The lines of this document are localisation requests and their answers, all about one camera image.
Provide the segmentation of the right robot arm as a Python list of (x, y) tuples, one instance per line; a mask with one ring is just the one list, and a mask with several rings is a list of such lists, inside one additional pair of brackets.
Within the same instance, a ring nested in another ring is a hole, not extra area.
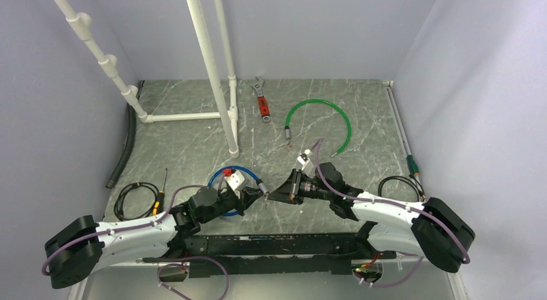
[(347, 184), (331, 163), (321, 163), (313, 176), (293, 169), (268, 196), (291, 205), (306, 198), (328, 201), (338, 217), (363, 222), (364, 235), (355, 241), (363, 258), (384, 251), (407, 253), (449, 273), (470, 263), (468, 251), (475, 232), (442, 199), (409, 202), (373, 195)]

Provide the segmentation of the blue cable lock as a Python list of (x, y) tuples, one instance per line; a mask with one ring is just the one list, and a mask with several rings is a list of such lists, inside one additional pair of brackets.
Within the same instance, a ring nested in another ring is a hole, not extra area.
[(217, 189), (231, 189), (237, 196), (237, 205), (235, 208), (223, 213), (222, 217), (244, 215), (244, 210), (258, 200), (258, 198), (267, 198), (270, 195), (270, 191), (267, 189), (264, 181), (243, 166), (232, 165), (221, 168), (211, 176), (207, 186), (213, 186), (218, 177), (220, 180)]

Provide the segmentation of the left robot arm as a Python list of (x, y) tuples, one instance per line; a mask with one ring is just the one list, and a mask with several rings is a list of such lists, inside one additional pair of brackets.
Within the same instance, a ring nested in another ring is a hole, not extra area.
[(244, 215), (267, 192), (245, 186), (217, 190), (197, 186), (187, 201), (150, 217), (121, 222), (97, 222), (81, 216), (45, 243), (42, 274), (52, 288), (62, 289), (103, 268), (133, 259), (162, 258), (177, 261), (185, 253), (184, 239), (201, 226), (232, 210)]

